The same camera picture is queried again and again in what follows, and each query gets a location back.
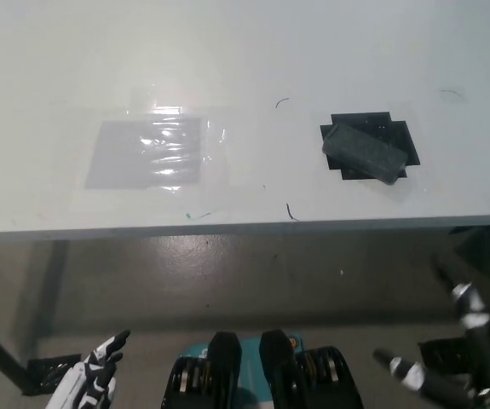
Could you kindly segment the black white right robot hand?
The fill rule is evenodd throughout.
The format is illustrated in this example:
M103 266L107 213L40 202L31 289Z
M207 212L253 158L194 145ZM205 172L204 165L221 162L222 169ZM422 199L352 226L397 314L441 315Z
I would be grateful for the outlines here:
M440 408L490 408L490 310L476 287L458 282L438 257L431 265L450 295L471 358L472 387L466 388L387 349L372 356L404 389Z

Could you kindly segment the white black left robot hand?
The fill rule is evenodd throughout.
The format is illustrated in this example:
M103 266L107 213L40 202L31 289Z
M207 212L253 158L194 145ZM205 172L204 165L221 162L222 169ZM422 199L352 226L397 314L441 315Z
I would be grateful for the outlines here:
M46 409L102 409L112 405L115 372L130 331L110 337L69 369L51 395Z

